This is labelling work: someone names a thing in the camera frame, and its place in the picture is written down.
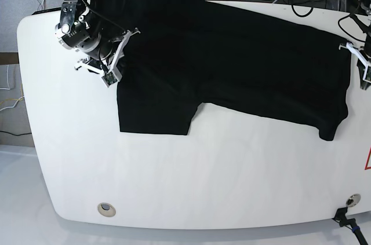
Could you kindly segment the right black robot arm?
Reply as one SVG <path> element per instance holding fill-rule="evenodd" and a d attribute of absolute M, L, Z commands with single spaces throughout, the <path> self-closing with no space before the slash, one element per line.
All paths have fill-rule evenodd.
<path fill-rule="evenodd" d="M 126 0 L 120 0 L 119 14 L 123 13 L 125 3 Z M 85 68 L 111 86 L 122 79 L 118 63 L 124 56 L 124 47 L 140 31 L 124 29 L 103 9 L 99 0 L 63 0 L 55 36 L 66 49 L 85 55 L 76 63 L 76 70 Z"/>

